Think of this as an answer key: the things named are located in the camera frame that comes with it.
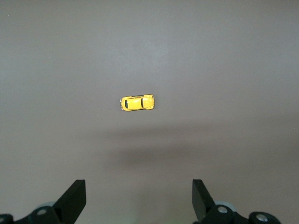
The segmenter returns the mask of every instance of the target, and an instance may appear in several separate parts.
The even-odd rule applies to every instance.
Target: car
[[[155,107],[155,99],[151,94],[123,97],[120,102],[123,111],[151,110]]]

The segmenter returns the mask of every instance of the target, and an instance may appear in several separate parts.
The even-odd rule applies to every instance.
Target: yellow toy car
[[[155,100],[151,94],[121,98],[121,109],[123,111],[151,110],[154,107]]]

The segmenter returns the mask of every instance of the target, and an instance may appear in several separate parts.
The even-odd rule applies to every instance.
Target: silver screw
[[[266,216],[264,216],[263,214],[256,215],[256,218],[258,220],[260,220],[261,222],[267,222],[268,221],[268,218]]]
[[[228,212],[228,210],[226,208],[222,207],[222,206],[218,207],[218,211],[223,213],[223,214]]]
[[[41,215],[45,214],[46,212],[47,212],[46,209],[41,209],[41,210],[39,210],[39,211],[37,212],[37,215],[38,215],[38,216],[41,216]]]

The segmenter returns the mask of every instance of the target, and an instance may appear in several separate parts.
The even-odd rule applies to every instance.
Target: black mechanical arm
[[[194,224],[281,224],[265,212],[253,212],[246,219],[225,205],[216,205],[201,180],[193,180],[192,204],[198,219]],[[38,208],[18,221],[2,214],[0,224],[74,224],[85,205],[85,181],[76,180],[53,206]]]

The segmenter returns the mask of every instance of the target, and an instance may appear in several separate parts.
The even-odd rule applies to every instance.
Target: gray floor
[[[296,0],[1,1],[0,213],[85,179],[78,224],[191,224],[202,179],[298,223],[298,22]]]

